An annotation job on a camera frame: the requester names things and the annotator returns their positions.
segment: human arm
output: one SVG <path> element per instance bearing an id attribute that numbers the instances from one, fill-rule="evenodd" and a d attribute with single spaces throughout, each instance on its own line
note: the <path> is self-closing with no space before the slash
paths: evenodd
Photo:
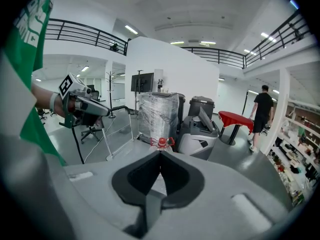
<path id="1" fill-rule="evenodd" d="M 32 83 L 31 92 L 36 98 L 36 103 L 35 103 L 36 108 L 44 109 L 44 110 L 50 109 L 50 98 L 54 93 L 53 91 L 43 89 L 38 85 L 36 85 L 35 83 Z M 66 116 L 63 110 L 63 104 L 62 104 L 62 99 L 60 95 L 58 95 L 54 100 L 54 112 L 63 118 Z"/>
<path id="2" fill-rule="evenodd" d="M 254 112 L 256 111 L 257 107 L 258 107 L 258 103 L 255 102 L 254 105 L 253 105 L 252 112 L 251 112 L 251 114 L 250 114 L 249 119 L 252 119 L 252 117 L 253 117 L 253 115 L 254 115 Z"/>
<path id="3" fill-rule="evenodd" d="M 272 106 L 270 109 L 270 120 L 269 120 L 269 125 L 271 125 L 272 121 L 274 119 L 274 107 Z"/>

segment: black metal railing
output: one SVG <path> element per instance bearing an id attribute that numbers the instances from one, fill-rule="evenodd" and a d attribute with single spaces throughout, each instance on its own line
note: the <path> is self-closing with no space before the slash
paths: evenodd
<path id="1" fill-rule="evenodd" d="M 245 55 L 229 50 L 209 47 L 182 47 L 193 54 L 206 59 L 208 62 L 227 64 L 229 66 L 244 69 L 246 66 Z"/>
<path id="2" fill-rule="evenodd" d="M 127 55 L 128 42 L 121 38 L 92 26 L 63 19 L 49 19 L 45 39 L 78 42 L 108 50 L 117 44 L 116 52 Z"/>
<path id="3" fill-rule="evenodd" d="M 256 61 L 264 60 L 267 55 L 285 49 L 307 35 L 310 35 L 308 25 L 300 14 L 300 10 L 296 10 L 276 30 L 245 55 L 245 67 Z"/>

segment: coat rack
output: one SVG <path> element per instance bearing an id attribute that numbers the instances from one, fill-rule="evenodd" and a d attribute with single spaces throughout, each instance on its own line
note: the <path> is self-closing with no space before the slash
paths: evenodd
<path id="1" fill-rule="evenodd" d="M 109 83 L 108 92 L 109 92 L 109 97 L 110 97 L 110 109 L 111 109 L 111 114 L 109 115 L 109 118 L 115 118 L 116 115 L 113 114 L 113 112 L 112 112 L 112 99 L 111 99 L 111 92 L 113 91 L 113 90 L 111 90 L 111 83 L 113 83 L 112 77 L 113 77 L 114 73 L 111 73 L 111 71 L 110 71 L 110 73 L 108 73 L 108 72 L 106 72 L 106 73 L 109 75 L 109 79 L 106 78 L 106 81 Z"/>

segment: monitor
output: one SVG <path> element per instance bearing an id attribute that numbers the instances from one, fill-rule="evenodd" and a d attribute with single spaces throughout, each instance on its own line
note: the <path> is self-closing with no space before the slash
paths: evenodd
<path id="1" fill-rule="evenodd" d="M 138 76 L 139 75 L 137 74 L 132 76 L 131 92 L 134 92 L 135 90 L 139 92 Z M 154 73 L 140 74 L 140 92 L 141 93 L 152 92 L 153 84 L 154 84 Z"/>

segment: plastic wrap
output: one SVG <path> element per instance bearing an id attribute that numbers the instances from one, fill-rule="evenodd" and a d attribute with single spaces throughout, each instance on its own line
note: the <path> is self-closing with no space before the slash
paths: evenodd
<path id="1" fill-rule="evenodd" d="M 176 138 L 179 96 L 176 93 L 145 92 L 138 96 L 138 131 L 142 141 Z"/>

